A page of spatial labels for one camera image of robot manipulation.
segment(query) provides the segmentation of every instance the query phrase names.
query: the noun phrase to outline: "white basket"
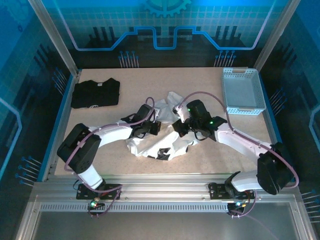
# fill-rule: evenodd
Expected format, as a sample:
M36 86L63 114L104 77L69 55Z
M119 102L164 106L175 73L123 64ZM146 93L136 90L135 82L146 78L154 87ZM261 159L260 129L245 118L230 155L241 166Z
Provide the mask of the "white basket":
M266 109L256 69L225 67L221 82L223 101L229 114L259 115Z

